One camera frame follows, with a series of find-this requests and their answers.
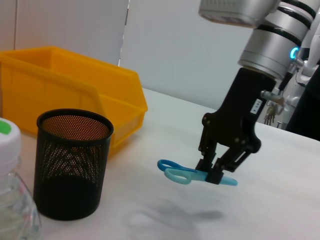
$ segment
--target mesh cup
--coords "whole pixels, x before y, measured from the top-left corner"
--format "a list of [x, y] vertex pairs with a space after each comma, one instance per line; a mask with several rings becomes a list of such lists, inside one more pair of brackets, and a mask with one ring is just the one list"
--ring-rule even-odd
[[85, 218], [98, 207], [112, 123], [79, 109], [56, 109], [37, 119], [33, 198], [55, 220]]

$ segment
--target scissors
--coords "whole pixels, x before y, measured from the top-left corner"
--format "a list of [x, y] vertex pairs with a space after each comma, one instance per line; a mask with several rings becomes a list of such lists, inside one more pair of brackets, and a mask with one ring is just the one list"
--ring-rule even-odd
[[[174, 161], [169, 160], [159, 160], [157, 163], [158, 168], [164, 172], [164, 175], [170, 179], [171, 181], [178, 184], [190, 184], [191, 181], [201, 181], [205, 182], [206, 177], [208, 175], [207, 172], [195, 170], [192, 168], [187, 168], [179, 165]], [[237, 186], [237, 180], [224, 176], [222, 177], [220, 184], [229, 185], [229, 186]]]

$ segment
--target table surface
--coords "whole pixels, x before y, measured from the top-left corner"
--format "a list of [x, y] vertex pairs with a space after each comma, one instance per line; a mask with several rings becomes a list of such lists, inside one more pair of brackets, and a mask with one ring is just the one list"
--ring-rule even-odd
[[[108, 160], [91, 216], [41, 216], [44, 240], [318, 240], [320, 142], [256, 124], [261, 150], [235, 173], [237, 187], [174, 183], [157, 168], [168, 159], [194, 168], [201, 119], [213, 110], [144, 90], [149, 110], [126, 148]], [[36, 139], [22, 137], [20, 175], [33, 190]], [[217, 155], [225, 152], [217, 148]]]

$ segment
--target white panel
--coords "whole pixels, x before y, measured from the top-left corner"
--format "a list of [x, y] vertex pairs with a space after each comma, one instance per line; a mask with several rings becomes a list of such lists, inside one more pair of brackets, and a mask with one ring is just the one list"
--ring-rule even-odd
[[0, 51], [15, 46], [16, 0], [0, 0]]
[[131, 0], [121, 65], [147, 89], [218, 109], [252, 30], [204, 20], [199, 4]]
[[128, 0], [18, 0], [16, 47], [58, 46], [118, 64]]

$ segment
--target yellow plastic bin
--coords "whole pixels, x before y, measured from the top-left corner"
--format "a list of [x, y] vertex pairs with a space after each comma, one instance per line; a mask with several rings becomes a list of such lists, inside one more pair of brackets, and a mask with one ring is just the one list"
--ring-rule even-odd
[[114, 126], [110, 150], [138, 130], [147, 103], [138, 74], [57, 47], [0, 53], [2, 116], [37, 134], [46, 111], [83, 109]]

